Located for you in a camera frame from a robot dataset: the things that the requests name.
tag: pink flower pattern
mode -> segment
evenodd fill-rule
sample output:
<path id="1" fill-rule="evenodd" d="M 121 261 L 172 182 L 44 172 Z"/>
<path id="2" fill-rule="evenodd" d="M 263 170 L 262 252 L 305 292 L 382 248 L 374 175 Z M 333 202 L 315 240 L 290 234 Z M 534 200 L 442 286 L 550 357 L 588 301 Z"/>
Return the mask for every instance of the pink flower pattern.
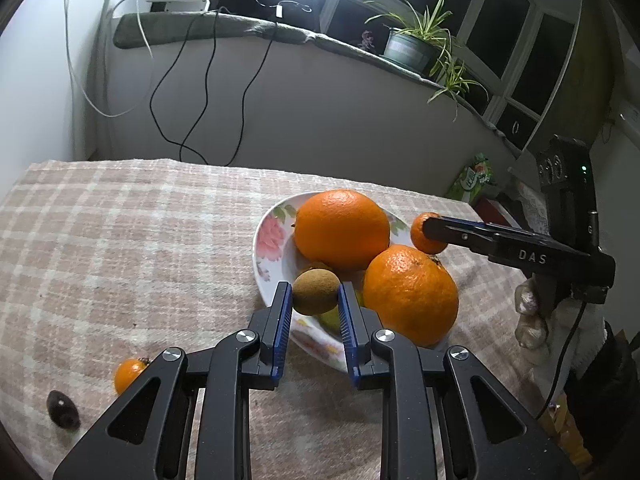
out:
<path id="1" fill-rule="evenodd" d="M 256 256 L 266 258 L 270 262 L 277 262 L 282 257 L 284 235 L 284 229 L 278 219 L 273 214 L 268 215 L 258 230 Z"/>
<path id="2" fill-rule="evenodd" d="M 329 352 L 321 342 L 316 341 L 304 332 L 296 332 L 296 341 L 311 353 L 320 356 L 321 359 L 328 360 L 331 358 Z"/>

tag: window sill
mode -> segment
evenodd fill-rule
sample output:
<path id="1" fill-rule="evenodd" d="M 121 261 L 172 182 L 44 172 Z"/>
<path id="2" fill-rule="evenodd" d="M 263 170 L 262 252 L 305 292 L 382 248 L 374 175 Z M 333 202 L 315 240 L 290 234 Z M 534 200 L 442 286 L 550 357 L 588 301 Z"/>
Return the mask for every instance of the window sill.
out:
<path id="1" fill-rule="evenodd" d="M 140 14 L 140 20 L 146 33 L 147 41 L 150 45 L 182 42 L 194 15 L 191 13 L 172 12 L 146 12 Z M 191 40 L 208 40 L 213 37 L 213 20 L 215 15 L 206 14 L 193 23 L 190 31 Z M 273 34 L 273 23 L 265 20 L 257 20 L 245 16 L 232 14 L 220 14 L 216 25 L 217 38 L 242 38 L 244 36 L 257 36 L 264 40 L 270 40 Z M 442 87 L 428 79 L 421 78 L 419 74 L 406 70 L 382 57 L 365 52 L 355 46 L 329 38 L 324 34 L 316 34 L 302 28 L 290 27 L 289 25 L 278 24 L 278 33 L 275 41 L 289 44 L 312 43 L 318 48 L 338 54 L 339 56 L 350 57 L 361 62 L 376 66 L 387 72 L 398 75 L 404 79 L 413 81 L 416 84 L 427 86 L 433 90 Z M 138 29 L 138 21 L 135 14 L 125 14 L 118 22 L 118 26 L 113 36 L 113 44 L 117 48 L 141 48 L 145 44 Z M 484 120 L 474 108 L 471 107 L 462 97 L 457 98 L 458 103 L 465 107 L 478 121 L 498 137 L 502 139 L 507 148 L 518 157 L 521 151 L 507 140 L 505 135 L 499 131 L 494 124 Z"/>

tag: hand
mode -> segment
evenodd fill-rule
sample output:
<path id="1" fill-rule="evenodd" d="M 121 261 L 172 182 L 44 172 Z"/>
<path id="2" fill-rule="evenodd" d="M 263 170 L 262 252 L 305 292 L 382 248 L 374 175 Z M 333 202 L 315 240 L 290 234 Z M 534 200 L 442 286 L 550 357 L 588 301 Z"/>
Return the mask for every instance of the hand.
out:
<path id="1" fill-rule="evenodd" d="M 530 278 L 516 288 L 515 307 L 520 314 L 516 339 L 523 357 L 534 365 L 533 380 L 545 399 L 551 390 L 562 346 L 580 312 L 581 304 L 581 301 L 566 298 L 548 319 L 543 319 L 538 312 L 534 280 Z M 576 373 L 578 379 L 584 375 L 606 339 L 602 305 L 588 304 L 564 355 L 552 400 L 564 388 L 570 370 Z"/>

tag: tangerine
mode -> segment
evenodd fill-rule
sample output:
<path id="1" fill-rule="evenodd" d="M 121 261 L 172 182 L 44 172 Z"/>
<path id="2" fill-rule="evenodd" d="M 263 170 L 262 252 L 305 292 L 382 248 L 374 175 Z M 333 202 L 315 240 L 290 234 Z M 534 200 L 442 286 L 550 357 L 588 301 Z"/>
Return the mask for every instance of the tangerine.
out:
<path id="1" fill-rule="evenodd" d="M 436 344 L 458 316 L 458 288 L 440 262 L 404 245 L 379 254 L 364 275 L 364 305 L 417 346 Z"/>
<path id="2" fill-rule="evenodd" d="M 431 240 L 422 232 L 422 224 L 427 218 L 440 218 L 438 213 L 428 212 L 418 215 L 411 225 L 411 241 L 419 251 L 427 254 L 440 254 L 447 248 L 447 243 Z"/>
<path id="3" fill-rule="evenodd" d="M 362 270 L 389 247 L 386 213 L 351 189 L 314 195 L 298 209 L 294 240 L 302 255 L 333 269 Z"/>
<path id="4" fill-rule="evenodd" d="M 120 363 L 113 377 L 116 393 L 121 395 L 144 371 L 148 362 L 142 359 L 127 359 Z"/>

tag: white wall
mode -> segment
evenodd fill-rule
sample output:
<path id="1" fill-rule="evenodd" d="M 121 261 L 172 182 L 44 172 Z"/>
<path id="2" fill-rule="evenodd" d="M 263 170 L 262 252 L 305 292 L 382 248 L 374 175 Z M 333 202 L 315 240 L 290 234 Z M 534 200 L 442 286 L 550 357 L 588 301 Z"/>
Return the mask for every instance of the white wall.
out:
<path id="1" fill-rule="evenodd" d="M 604 138 L 609 127 L 604 126 Z M 640 331 L 640 150 L 616 126 L 607 143 L 598 136 L 591 147 L 591 162 L 600 216 L 600 245 L 616 259 L 616 280 L 609 291 L 606 317 L 614 332 L 627 338 Z"/>
<path id="2" fill-rule="evenodd" d="M 70 3 L 71 57 L 83 82 L 103 3 Z M 72 121 L 62 9 L 63 0 L 24 0 L 0 36 L 0 200 L 32 162 L 85 158 L 92 150 L 77 92 Z"/>
<path id="3" fill-rule="evenodd" d="M 211 101 L 189 145 L 210 164 L 231 158 L 241 126 L 241 95 L 268 42 L 218 41 L 210 72 Z M 180 44 L 153 47 L 154 82 Z M 110 42 L 108 99 L 114 112 L 144 96 L 151 63 L 143 48 L 121 50 Z M 154 110 L 165 133 L 180 141 L 204 104 L 204 71 L 212 40 L 190 41 L 162 84 Z M 236 166 L 316 173 L 442 194 L 463 164 L 484 152 L 503 176 L 513 163 L 503 143 L 466 109 L 454 119 L 446 96 L 374 66 L 312 44 L 273 43 L 246 100 L 246 129 Z M 115 158 L 176 158 L 161 139 L 148 99 L 109 123 Z M 198 162 L 187 151 L 183 160 Z"/>
<path id="4" fill-rule="evenodd" d="M 640 51 L 634 43 L 622 20 L 616 16 L 616 25 L 620 35 L 622 50 L 622 71 L 625 93 L 628 100 L 640 105 Z"/>

